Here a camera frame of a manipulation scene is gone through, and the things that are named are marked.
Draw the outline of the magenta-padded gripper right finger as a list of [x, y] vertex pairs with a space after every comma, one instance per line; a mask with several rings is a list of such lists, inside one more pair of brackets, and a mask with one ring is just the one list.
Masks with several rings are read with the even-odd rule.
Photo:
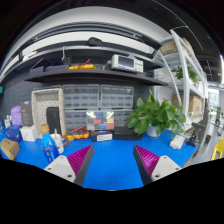
[[143, 185], [150, 184], [181, 170], [167, 155], [157, 156], [149, 150], [135, 145], [133, 155], [136, 160]]

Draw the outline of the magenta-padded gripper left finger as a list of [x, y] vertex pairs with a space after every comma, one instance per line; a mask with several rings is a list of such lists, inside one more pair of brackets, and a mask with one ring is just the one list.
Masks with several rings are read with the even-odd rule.
[[85, 146], [69, 156], [60, 155], [44, 170], [82, 186], [94, 153], [93, 145]]

